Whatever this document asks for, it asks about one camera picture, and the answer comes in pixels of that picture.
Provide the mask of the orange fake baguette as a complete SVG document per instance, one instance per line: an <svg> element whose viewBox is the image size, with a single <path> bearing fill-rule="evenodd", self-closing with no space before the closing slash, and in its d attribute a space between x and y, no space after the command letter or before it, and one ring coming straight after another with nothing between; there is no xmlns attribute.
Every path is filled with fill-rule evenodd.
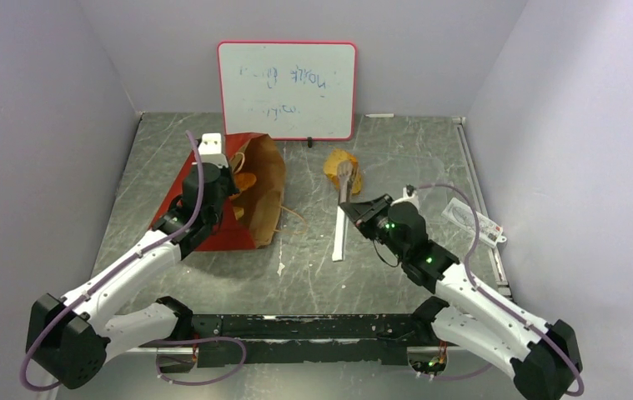
<svg viewBox="0 0 633 400"><path fill-rule="evenodd" d="M234 184L239 193L249 190L257 181L256 175L251 172L240 172L234 175Z"/></svg>

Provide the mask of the red paper bag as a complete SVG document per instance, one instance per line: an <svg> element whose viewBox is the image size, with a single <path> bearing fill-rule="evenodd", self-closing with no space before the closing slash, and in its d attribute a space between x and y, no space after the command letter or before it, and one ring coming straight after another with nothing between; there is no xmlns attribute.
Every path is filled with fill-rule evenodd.
<svg viewBox="0 0 633 400"><path fill-rule="evenodd" d="M243 251L268 246L279 231L284 211L285 161L276 142L264 133L224 136L224 149L233 177L253 173L258 181L249 190L229 196L222 225L196 251Z"/></svg>

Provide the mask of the orange fake bread piece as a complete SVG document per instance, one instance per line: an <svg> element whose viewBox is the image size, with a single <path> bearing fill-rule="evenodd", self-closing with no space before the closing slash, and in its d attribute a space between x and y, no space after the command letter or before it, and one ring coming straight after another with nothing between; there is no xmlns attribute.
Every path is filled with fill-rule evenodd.
<svg viewBox="0 0 633 400"><path fill-rule="evenodd" d="M333 148L331 154L324 162L324 175L333 183L336 189L339 189L338 166L343 161L351 161L353 164L355 175L353 178L351 193L353 195L358 195L362 192L364 186L363 177L359 169L359 160L350 152L339 148Z"/></svg>

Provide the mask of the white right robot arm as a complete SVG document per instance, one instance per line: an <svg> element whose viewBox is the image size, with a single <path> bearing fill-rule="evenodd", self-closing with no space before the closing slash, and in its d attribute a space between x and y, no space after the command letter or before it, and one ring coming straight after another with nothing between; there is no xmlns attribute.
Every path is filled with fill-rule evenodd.
<svg viewBox="0 0 633 400"><path fill-rule="evenodd" d="M351 160L338 163L337 223L351 221L374 245L385 246L395 256L395 266L431 293L413 315L412 332L419 343L439 339L458 345L505 373L526 399L584 393L580 350L568 323L547 322L515 305L478 278L467 260L430 239L416 186L405 186L398 199L385 194L353 202L355 177Z"/></svg>

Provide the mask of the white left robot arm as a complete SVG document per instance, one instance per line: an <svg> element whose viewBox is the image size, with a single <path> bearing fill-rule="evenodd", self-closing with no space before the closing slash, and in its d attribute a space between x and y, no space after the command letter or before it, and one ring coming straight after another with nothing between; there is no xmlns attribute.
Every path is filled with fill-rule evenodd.
<svg viewBox="0 0 633 400"><path fill-rule="evenodd" d="M191 343L193 313L172 297L126 315L118 310L150 278L178 265L213 235L225 202L237 191L225 157L196 161L168 211L119 260L60 298L41 296L31 308L20 383L37 393L79 388L132 348Z"/></svg>

